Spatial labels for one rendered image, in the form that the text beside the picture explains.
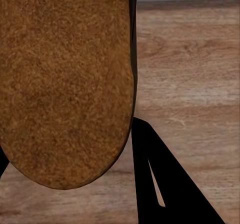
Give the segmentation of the sandal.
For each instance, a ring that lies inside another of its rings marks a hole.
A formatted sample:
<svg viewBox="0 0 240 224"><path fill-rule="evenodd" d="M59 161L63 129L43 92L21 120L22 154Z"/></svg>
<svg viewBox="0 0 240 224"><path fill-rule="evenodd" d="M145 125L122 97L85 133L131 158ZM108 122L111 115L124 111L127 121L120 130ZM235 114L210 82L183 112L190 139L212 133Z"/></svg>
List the sandal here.
<svg viewBox="0 0 240 224"><path fill-rule="evenodd" d="M119 159L136 106L137 0L0 0L0 146L39 185Z"/></svg>

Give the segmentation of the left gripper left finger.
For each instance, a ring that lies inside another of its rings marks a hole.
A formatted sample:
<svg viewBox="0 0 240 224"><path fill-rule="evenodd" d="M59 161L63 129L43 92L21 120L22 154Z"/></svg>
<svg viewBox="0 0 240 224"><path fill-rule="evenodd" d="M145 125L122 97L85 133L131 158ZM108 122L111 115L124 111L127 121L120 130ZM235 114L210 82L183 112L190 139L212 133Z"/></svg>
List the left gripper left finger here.
<svg viewBox="0 0 240 224"><path fill-rule="evenodd" d="M6 155L4 154L1 145L0 145L0 177L3 174L3 172L5 171L6 167L9 164L9 160L6 157Z"/></svg>

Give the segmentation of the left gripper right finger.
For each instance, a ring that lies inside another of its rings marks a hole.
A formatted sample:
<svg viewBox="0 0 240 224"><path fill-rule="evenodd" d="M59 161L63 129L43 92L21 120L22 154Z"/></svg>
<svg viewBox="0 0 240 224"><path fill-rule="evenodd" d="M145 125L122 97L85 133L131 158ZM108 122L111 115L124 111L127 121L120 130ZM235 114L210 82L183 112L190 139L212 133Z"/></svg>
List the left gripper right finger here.
<svg viewBox="0 0 240 224"><path fill-rule="evenodd" d="M148 122L133 117L131 139L138 224L225 224Z"/></svg>

